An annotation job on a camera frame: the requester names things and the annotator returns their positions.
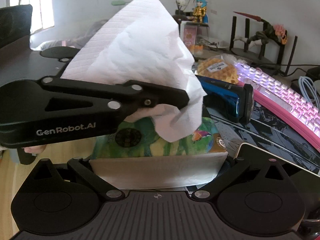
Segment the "white paper tissue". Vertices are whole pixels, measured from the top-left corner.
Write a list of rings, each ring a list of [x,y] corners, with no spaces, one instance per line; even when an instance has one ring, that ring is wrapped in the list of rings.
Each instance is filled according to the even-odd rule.
[[[160,0],[133,0],[85,44],[62,77],[107,85],[136,80],[185,90],[189,102],[182,109],[161,103],[126,119],[150,117],[158,135],[174,142],[191,135],[202,122],[205,91],[191,69],[193,63],[178,24]]]

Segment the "green floral tissue box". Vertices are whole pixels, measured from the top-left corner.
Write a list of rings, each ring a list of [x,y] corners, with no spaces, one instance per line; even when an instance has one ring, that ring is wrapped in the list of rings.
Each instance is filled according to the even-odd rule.
[[[202,154],[227,155],[226,146],[206,107],[202,124],[191,135],[167,142],[155,131],[150,118],[123,122],[116,133],[97,137],[91,159],[167,157]]]

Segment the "dark printed mouse pad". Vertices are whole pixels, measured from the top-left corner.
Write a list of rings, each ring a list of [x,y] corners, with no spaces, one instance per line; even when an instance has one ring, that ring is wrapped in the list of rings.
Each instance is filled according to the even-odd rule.
[[[300,134],[259,103],[255,103],[250,123],[242,125],[207,108],[220,132],[229,155],[235,156],[240,144],[252,144],[315,174],[319,174],[319,153]]]

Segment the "packaged waffle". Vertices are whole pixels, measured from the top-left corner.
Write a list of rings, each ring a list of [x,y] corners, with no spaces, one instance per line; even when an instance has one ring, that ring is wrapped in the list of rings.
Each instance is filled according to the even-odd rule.
[[[197,66],[197,74],[210,77],[231,84],[238,84],[238,72],[236,67],[223,58],[223,56],[214,56],[201,61]]]

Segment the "pink mechanical keyboard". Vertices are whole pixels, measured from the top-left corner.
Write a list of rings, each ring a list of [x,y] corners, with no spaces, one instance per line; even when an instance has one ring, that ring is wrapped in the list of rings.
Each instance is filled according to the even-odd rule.
[[[258,97],[268,100],[268,107],[279,111],[280,117],[287,118],[289,123],[319,140],[319,110],[316,107],[265,72],[247,64],[236,63],[235,66],[239,80],[252,85]]]

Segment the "gold blue-haired figurine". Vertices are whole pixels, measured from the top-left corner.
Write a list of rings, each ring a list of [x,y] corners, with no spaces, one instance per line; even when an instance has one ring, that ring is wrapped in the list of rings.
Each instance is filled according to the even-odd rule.
[[[193,23],[207,24],[207,1],[206,0],[196,0],[196,7],[193,10]]]

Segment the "black figurine with stand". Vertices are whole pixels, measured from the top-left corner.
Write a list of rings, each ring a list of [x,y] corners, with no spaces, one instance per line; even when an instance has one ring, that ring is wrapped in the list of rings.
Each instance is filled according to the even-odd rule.
[[[279,47],[276,65],[281,65],[285,46],[288,42],[287,30],[284,26],[282,24],[271,24],[257,15],[237,11],[235,13],[246,18],[245,35],[236,35],[237,17],[233,16],[229,51],[234,55],[246,57],[257,64],[272,64],[271,61],[265,58],[265,51],[267,44],[270,41],[273,41]],[[263,29],[257,31],[254,35],[250,35],[250,20],[261,22],[263,24]]]

